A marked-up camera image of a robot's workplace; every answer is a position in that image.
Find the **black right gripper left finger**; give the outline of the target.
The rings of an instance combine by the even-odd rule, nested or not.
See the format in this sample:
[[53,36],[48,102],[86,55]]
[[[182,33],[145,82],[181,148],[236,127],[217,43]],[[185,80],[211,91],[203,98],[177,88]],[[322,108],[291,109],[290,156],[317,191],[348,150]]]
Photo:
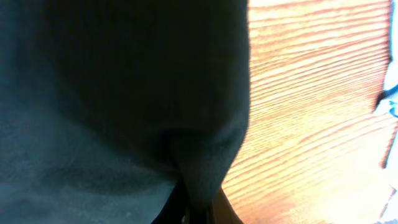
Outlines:
[[187,206],[187,190],[183,180],[179,180],[151,224],[184,224]]

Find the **light blue t-shirt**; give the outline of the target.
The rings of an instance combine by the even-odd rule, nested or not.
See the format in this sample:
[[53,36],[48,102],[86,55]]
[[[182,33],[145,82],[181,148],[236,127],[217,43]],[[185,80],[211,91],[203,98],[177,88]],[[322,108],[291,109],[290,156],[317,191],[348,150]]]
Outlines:
[[[384,78],[384,96],[377,104],[374,114],[389,113],[397,118],[397,0],[392,0],[389,45],[391,61]],[[384,163],[384,171],[394,193],[382,212],[379,223],[397,223],[397,132]]]

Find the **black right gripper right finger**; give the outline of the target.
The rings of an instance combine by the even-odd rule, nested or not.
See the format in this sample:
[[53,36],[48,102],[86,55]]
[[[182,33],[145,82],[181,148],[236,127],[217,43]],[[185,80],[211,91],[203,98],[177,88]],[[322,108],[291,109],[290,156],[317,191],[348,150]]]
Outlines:
[[243,224],[232,208],[223,189],[219,189],[211,204],[211,224]]

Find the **black t-shirt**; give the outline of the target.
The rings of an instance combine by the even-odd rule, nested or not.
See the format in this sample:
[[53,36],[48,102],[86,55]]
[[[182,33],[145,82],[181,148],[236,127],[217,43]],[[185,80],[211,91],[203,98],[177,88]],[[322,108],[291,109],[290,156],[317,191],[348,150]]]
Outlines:
[[1,222],[211,223],[249,54],[242,0],[1,1]]

